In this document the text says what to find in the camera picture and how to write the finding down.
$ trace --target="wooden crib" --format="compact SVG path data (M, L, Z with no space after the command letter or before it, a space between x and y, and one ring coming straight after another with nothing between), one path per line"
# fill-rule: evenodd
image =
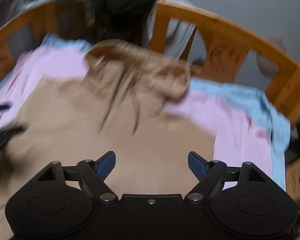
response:
M29 25L35 46L39 46L45 34L60 33L58 14L69 8L76 8L76 15L71 22L74 25L74 35L71 38L75 38L80 35L79 30L88 25L83 15L84 2L87 0L76 0L72 1L72 5L62 6L51 2L16 17L3 27L0 30L0 81L15 65L7 40L10 34ZM150 49L160 53L164 51L165 36L171 18L194 23L204 40L207 59L204 67L191 66L193 76L232 83L247 53L253 49L279 67L278 74L266 89L269 101L290 120L291 126L300 121L300 63L264 38L234 22L194 6L167 0L157 2ZM193 38L194 34L181 59L187 60Z

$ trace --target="light blue blanket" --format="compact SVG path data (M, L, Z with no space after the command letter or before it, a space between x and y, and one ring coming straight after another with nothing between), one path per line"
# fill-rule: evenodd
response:
M48 33L42 40L41 45L46 45L54 49L63 49L72 47L82 52L88 52L91 48L91 43L85 40L69 40L66 41L55 34Z
M268 131L272 140L272 179L285 190L284 152L290 142L290 123L268 101L265 93L255 88L194 77L191 78L190 89L224 98L232 107L249 113L254 123Z

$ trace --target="pink sheet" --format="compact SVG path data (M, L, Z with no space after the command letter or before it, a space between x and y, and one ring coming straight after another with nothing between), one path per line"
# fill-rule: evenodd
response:
M198 91L188 92L179 102L167 101L165 110L187 116L198 127L215 135L214 159L237 167L245 161L253 162L271 177L270 138L246 112Z
M9 103L11 108L0 112L0 129L11 122L35 89L42 77L58 80L82 80L88 72L84 53L67 47L55 50L40 46L22 54L9 81L0 90L0 104Z

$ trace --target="clothes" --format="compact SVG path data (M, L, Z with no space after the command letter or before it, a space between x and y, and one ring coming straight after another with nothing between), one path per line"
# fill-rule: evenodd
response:
M9 103L11 106L10 110L0 112L0 129L16 117L43 76L58 80L82 80L88 71L83 57L83 53L71 47L55 50L46 46L21 55L9 81L0 90L0 105Z
M116 153L116 166L106 183L119 197L185 195L198 183L188 153L211 160L214 136L163 111L166 98L186 92L189 65L122 41L99 42L86 58L91 69L83 82L41 79L11 124L28 129L6 148L22 169L0 183L0 189L7 187L0 190L0 205L47 163L75 165L109 150ZM0 224L0 239L7 231L9 225Z
M246 112L231 108L223 99L197 91L188 92L181 101L167 101L165 110L186 116L198 127L216 135L214 159L234 167L240 167L245 161L253 162L271 177L270 136Z
M272 180L285 190L284 152L289 146L290 123L268 101L264 92L255 88L221 84L199 78L191 78L190 89L224 98L230 106L250 114L254 123L268 131L272 142Z
M180 4L193 5L187 0L170 0ZM156 15L156 4L154 4L152 10L149 13L146 28L147 31L143 35L142 46L148 48L152 39L154 20ZM177 19L171 19L169 21L164 54L172 58L180 58L184 52L192 33L195 30L195 25Z
M141 25L155 0L93 0L102 40L141 41Z
M55 34L48 33L42 40L41 45L46 45L54 49L64 49L72 47L81 52L87 53L91 49L91 43L85 40L64 40Z

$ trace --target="black plastic mount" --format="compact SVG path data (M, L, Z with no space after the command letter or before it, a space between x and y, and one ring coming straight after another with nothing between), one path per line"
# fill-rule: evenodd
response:
M30 239L290 239L294 201L253 163L227 167L195 152L188 165L199 183L181 195L117 195L104 183L115 166L54 161L6 205L14 240ZM66 181L78 181L81 190ZM238 181L222 190L225 182Z

